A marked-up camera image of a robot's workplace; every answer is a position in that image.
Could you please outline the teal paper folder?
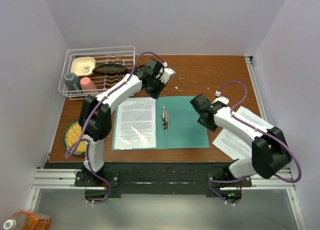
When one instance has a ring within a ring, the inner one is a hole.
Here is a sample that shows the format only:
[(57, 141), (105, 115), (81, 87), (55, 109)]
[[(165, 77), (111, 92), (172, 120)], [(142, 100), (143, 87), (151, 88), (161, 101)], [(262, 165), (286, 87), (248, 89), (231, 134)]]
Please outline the teal paper folder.
[[(209, 147), (208, 131), (200, 125), (191, 96), (160, 97), (156, 100), (156, 148), (203, 149)], [(168, 111), (168, 130), (162, 127), (163, 106)]]

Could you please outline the metal folder clip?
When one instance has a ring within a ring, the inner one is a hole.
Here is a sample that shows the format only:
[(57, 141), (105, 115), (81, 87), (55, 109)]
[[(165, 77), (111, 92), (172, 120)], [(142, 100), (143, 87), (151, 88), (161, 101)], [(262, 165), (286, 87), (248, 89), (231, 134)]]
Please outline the metal folder clip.
[(164, 130), (169, 129), (169, 113), (165, 106), (162, 107), (161, 124)]

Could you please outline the printed white paper sheet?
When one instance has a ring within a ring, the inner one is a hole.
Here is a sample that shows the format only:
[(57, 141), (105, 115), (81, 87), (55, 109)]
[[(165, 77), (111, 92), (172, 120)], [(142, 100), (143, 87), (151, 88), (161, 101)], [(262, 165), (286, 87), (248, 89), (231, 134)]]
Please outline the printed white paper sheet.
[(126, 99), (116, 109), (113, 149), (154, 149), (156, 145), (156, 100), (151, 97)]

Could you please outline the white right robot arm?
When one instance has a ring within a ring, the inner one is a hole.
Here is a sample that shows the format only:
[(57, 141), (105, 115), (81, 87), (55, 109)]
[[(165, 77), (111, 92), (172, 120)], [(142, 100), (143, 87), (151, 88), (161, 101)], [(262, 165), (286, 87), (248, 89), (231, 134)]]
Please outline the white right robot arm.
[(251, 147), (251, 156), (234, 160), (223, 173), (223, 182), (235, 186), (242, 177), (259, 175), (269, 179), (292, 161), (283, 132), (277, 128), (266, 128), (249, 123), (228, 106), (229, 100), (217, 97), (213, 102), (203, 94), (194, 97), (190, 104), (198, 113), (197, 122), (211, 131), (221, 127)]

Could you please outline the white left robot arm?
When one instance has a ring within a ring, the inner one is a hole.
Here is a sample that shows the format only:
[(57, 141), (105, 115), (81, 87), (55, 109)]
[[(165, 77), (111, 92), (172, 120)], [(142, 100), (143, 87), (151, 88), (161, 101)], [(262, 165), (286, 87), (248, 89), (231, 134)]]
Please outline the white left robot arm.
[(107, 185), (104, 178), (104, 142), (112, 128), (112, 113), (130, 96), (144, 90), (152, 99), (158, 99), (175, 71), (166, 62), (150, 58), (145, 65), (133, 65), (123, 79), (97, 96), (84, 98), (78, 124), (81, 133), (74, 144), (85, 143), (82, 172), (92, 186)]

